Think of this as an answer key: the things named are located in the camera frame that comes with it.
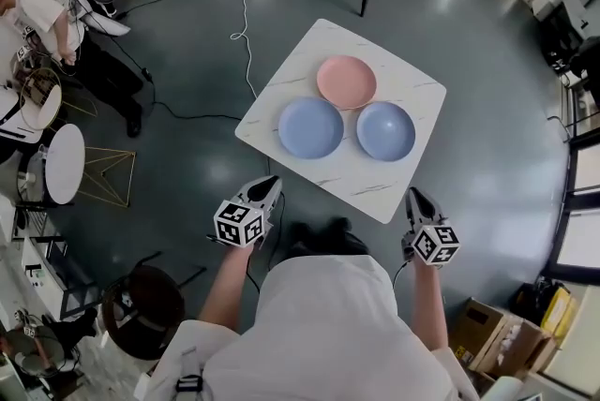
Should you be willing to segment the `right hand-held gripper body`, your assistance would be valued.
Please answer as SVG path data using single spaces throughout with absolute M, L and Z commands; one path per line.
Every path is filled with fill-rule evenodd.
M 449 263 L 460 250 L 460 242 L 449 221 L 446 224 L 423 224 L 417 217 L 414 198 L 412 208 L 414 227 L 410 226 L 402 238 L 405 260 L 417 257 L 425 265 L 436 267 Z

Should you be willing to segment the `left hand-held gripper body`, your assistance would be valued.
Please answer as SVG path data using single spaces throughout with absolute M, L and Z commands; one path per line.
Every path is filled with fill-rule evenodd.
M 206 238 L 234 247 L 261 246 L 273 228 L 270 215 L 276 206 L 276 183 L 246 183 L 219 205 L 213 215 L 214 232 Z

